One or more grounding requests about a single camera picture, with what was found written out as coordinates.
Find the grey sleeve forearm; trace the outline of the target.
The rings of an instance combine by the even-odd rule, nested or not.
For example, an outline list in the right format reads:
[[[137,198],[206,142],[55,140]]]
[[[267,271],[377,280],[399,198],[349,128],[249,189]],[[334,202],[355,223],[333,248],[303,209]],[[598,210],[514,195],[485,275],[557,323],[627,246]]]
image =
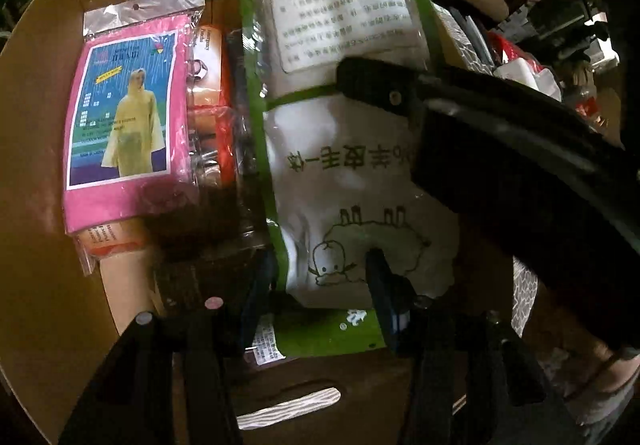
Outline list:
[[[612,430],[634,397],[634,385],[638,377],[639,372],[636,371],[626,383],[612,392],[598,392],[590,387],[577,399],[567,403],[585,444],[600,444]]]

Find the person right hand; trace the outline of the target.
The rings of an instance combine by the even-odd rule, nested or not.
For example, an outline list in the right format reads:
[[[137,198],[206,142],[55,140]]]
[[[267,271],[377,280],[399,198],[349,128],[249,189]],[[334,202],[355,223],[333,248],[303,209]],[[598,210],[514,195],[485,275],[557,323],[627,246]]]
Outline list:
[[[542,286],[523,337],[552,387],[564,399],[577,397],[580,389],[588,387],[613,393],[639,373],[638,356],[614,358],[614,352],[582,329]]]

